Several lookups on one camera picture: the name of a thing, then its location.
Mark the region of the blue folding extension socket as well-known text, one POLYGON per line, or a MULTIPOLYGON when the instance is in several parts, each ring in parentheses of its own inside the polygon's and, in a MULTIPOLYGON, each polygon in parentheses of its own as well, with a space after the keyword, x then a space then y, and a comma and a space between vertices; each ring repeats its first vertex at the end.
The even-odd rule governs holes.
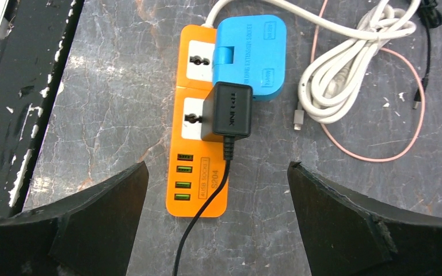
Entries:
POLYGON ((271 14, 223 20, 216 31, 212 82, 247 85, 256 101, 270 101, 285 81, 287 27, 271 14))

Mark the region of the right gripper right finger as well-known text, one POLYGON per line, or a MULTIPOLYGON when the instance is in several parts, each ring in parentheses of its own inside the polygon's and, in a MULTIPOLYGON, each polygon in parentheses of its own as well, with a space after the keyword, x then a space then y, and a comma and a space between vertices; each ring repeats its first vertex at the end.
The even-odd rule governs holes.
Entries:
POLYGON ((312 275, 442 275, 442 218, 397 208, 292 162, 288 184, 312 275))

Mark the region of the orange power strip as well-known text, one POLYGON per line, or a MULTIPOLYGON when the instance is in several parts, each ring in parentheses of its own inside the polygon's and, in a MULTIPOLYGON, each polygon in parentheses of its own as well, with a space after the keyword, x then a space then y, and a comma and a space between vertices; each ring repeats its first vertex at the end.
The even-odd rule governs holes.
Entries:
POLYGON ((193 217, 222 180, 223 144, 201 139, 203 103, 212 89, 216 29, 187 25, 180 34, 166 209, 193 217))

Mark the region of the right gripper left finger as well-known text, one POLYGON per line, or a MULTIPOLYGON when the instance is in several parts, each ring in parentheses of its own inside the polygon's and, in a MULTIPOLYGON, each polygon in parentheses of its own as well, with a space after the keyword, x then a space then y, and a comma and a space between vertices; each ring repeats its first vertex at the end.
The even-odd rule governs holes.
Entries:
POLYGON ((136 163, 109 179, 0 218, 0 275, 125 275, 149 172, 136 163))

